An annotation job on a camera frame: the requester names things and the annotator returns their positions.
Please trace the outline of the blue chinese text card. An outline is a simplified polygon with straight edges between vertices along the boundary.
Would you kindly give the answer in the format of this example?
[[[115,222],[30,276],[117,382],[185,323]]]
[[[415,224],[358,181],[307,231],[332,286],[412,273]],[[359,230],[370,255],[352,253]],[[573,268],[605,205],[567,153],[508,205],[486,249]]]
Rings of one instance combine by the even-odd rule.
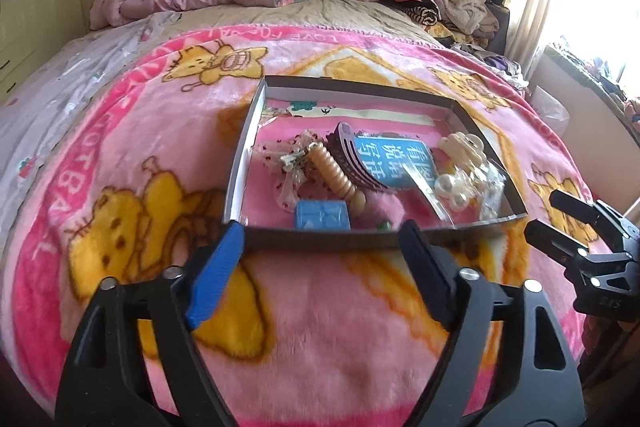
[[[394,190],[405,190],[412,184],[401,167],[405,162],[437,173],[431,150],[420,140],[356,135],[355,144],[359,158],[372,176]]]

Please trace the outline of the large pearl hair clip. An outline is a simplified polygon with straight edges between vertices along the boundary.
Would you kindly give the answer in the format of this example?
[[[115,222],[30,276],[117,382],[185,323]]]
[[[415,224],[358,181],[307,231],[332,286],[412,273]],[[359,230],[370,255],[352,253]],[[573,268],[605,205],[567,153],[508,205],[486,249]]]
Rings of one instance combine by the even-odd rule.
[[[449,209],[461,212],[470,207],[480,211],[489,193],[490,181],[480,168],[470,171],[456,168],[453,173],[442,173],[436,180],[434,191]]]

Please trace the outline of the pink fluffy pompom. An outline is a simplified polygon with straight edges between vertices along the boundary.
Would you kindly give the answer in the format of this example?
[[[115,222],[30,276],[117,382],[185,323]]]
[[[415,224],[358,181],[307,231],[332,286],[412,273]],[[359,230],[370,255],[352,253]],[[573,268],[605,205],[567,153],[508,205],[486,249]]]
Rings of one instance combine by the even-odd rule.
[[[426,211],[423,199],[412,194],[371,193],[354,227],[363,230],[397,230],[402,222]]]

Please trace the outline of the small blue box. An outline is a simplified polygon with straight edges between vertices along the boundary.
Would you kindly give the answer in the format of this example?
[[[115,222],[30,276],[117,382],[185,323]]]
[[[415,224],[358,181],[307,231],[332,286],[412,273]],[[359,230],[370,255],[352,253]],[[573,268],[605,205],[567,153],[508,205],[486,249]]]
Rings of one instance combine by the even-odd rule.
[[[300,200],[294,211],[296,230],[349,231],[350,220],[344,200]]]

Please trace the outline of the pink cartoon bear blanket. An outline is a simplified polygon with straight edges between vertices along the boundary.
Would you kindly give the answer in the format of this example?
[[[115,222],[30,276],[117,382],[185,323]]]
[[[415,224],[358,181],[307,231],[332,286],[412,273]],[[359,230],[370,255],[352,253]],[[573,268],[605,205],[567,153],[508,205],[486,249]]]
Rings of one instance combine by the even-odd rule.
[[[524,237],[591,193],[560,138],[483,66],[442,46],[291,25],[192,30],[122,64],[115,31],[52,61],[42,117],[2,110],[1,346],[55,407],[65,359],[101,283],[143,283],[215,244],[244,253],[191,336],[243,426],[399,426],[447,341],[397,245],[407,220],[445,236],[491,282],[538,280],[573,353],[584,320],[563,271]]]

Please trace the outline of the shallow grey cardboard box tray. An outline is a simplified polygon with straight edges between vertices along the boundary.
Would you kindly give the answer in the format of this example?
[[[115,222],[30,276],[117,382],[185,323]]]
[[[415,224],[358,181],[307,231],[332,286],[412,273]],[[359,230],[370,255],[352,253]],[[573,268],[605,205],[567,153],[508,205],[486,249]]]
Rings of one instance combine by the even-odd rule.
[[[487,140],[487,124],[453,98],[347,80],[267,76],[243,124],[222,215],[224,222],[245,222],[252,247],[348,251],[397,244],[394,231],[299,231],[292,213],[277,210],[273,191],[257,170],[257,154],[262,142],[282,145],[306,129],[328,140],[330,154],[356,187],[378,193],[411,190],[407,165],[433,184],[444,167],[436,143],[455,131],[476,135],[489,164],[508,171]]]

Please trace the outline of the maroon banana hair clip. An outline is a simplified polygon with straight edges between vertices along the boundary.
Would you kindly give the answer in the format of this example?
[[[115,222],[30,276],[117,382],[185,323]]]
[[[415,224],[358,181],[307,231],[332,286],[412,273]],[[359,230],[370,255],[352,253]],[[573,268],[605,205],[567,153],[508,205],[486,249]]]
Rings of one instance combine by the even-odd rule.
[[[375,179],[359,158],[355,135],[347,122],[339,122],[334,131],[326,136],[326,146],[353,184],[369,191],[393,193],[394,189]]]

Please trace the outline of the white paper shopping bag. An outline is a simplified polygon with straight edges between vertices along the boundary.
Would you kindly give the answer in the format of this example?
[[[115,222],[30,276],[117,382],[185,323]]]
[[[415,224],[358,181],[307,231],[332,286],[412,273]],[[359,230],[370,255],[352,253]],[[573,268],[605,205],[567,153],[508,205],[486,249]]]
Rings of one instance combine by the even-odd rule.
[[[537,87],[530,96],[529,103],[555,134],[563,136],[570,123],[570,113],[560,101],[541,87]]]

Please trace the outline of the dotted sheer bow hair clip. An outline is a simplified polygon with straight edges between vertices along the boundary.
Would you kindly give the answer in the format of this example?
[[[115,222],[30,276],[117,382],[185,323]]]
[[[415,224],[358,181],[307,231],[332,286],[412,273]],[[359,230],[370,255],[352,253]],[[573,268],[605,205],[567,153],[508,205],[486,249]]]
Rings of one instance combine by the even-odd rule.
[[[292,139],[277,139],[254,146],[254,156],[273,177],[276,203],[287,212],[293,212],[300,201],[299,189],[308,182],[308,150],[318,140],[318,134],[304,130]]]

